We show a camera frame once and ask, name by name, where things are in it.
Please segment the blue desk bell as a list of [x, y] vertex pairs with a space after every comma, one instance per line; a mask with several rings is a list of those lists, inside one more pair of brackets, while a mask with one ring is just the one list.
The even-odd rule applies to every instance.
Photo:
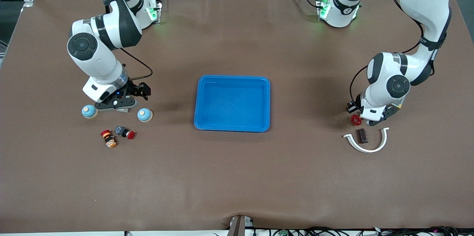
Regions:
[[149, 108], [141, 108], [137, 112], [137, 119], [143, 123], [149, 122], [153, 119], [153, 112]]
[[86, 119], [93, 119], [98, 115], [99, 111], [93, 105], [86, 105], [82, 108], [81, 114]]

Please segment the blue plastic tray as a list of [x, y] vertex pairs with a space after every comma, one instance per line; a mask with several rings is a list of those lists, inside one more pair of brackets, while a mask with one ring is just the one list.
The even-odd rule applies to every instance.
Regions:
[[203, 131], [263, 133], [270, 128], [266, 77], [206, 74], [197, 84], [194, 126]]

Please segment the black push button red cap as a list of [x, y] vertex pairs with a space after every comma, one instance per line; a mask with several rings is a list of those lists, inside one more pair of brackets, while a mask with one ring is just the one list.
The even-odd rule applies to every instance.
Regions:
[[123, 127], [123, 126], [117, 126], [114, 130], [114, 132], [123, 138], [127, 138], [129, 140], [132, 140], [135, 138], [136, 133], [134, 131], [130, 131], [129, 129]]

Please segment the white half-round pipe clamp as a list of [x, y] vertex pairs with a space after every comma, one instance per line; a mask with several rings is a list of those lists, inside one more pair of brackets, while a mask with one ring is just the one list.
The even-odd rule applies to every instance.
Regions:
[[346, 134], [346, 135], [343, 135], [342, 138], [345, 138], [348, 140], [349, 144], [357, 151], [361, 152], [361, 153], [377, 153], [378, 151], [382, 150], [386, 143], [387, 143], [387, 131], [389, 130], [390, 128], [389, 127], [386, 127], [386, 128], [383, 128], [380, 130], [381, 132], [381, 143], [379, 144], [379, 146], [376, 148], [376, 149], [373, 149], [373, 150], [367, 150], [367, 149], [364, 149], [362, 148], [361, 146], [359, 146], [356, 141], [354, 140], [353, 136], [351, 134]]

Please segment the red and yellow emergency button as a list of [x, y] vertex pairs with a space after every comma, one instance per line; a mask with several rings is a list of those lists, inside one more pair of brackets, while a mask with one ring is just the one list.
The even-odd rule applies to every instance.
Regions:
[[100, 133], [100, 135], [104, 139], [106, 146], [108, 148], [113, 148], [117, 145], [115, 136], [111, 133], [110, 130], [104, 130]]

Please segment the brown table cover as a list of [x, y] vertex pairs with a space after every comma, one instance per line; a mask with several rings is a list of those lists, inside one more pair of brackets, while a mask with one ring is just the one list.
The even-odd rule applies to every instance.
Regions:
[[[129, 52], [152, 67], [153, 119], [85, 119], [87, 79], [67, 54], [71, 24], [101, 0], [34, 0], [0, 69], [0, 233], [259, 227], [474, 227], [474, 44], [456, 0], [435, 74], [354, 150], [345, 110], [353, 75], [419, 36], [392, 0], [363, 0], [350, 27], [303, 0], [164, 0], [161, 25]], [[266, 77], [263, 133], [194, 126], [203, 75]], [[129, 140], [114, 130], [134, 131]], [[110, 130], [108, 148], [100, 133]]]

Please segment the grey metal post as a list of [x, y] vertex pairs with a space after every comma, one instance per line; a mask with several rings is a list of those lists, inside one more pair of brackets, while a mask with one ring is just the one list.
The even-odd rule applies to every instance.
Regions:
[[253, 218], [250, 216], [234, 216], [230, 221], [227, 236], [248, 236], [247, 229], [253, 229]]

